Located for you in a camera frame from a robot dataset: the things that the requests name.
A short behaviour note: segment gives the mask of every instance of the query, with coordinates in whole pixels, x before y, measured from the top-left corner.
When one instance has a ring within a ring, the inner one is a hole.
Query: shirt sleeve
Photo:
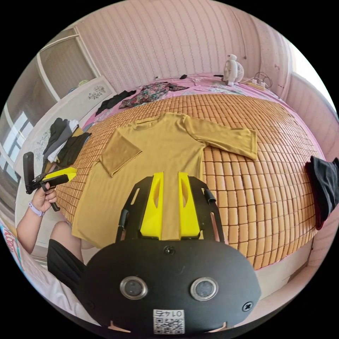
[[[99,160],[107,173],[113,177],[121,168],[141,153],[141,150],[121,135],[116,129]]]
[[[257,160],[257,133],[248,128],[231,128],[217,123],[185,116],[184,127],[190,136],[206,146]]]

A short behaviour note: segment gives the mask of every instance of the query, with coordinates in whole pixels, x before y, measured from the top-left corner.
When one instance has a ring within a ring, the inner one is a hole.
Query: white fan
[[[228,55],[229,59],[226,61],[224,68],[223,81],[227,86],[233,86],[234,83],[242,80],[244,76],[244,68],[237,62],[237,57],[234,54]]]

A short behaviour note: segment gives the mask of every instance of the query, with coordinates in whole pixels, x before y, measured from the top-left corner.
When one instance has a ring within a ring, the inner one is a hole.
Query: black shorts
[[[47,250],[47,269],[77,295],[77,288],[86,265],[59,242],[50,239]]]

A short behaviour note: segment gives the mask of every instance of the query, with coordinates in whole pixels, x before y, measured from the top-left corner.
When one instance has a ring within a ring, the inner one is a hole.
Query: bamboo mat
[[[57,187],[58,204],[69,222],[91,166],[114,129],[165,112],[257,131],[257,161],[212,147],[204,150],[204,181],[217,199],[225,237],[255,269],[281,260],[314,237],[315,210],[304,165],[311,155],[319,157],[316,148],[281,105],[229,94],[168,98],[92,126],[92,136],[73,165],[78,175]]]

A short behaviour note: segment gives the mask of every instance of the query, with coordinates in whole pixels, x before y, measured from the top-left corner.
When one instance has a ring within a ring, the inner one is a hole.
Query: camera lens
[[[128,276],[120,283],[120,292],[131,300],[142,299],[147,294],[146,283],[137,276]]]
[[[190,292],[195,300],[210,300],[217,294],[218,284],[212,278],[202,277],[192,283]]]

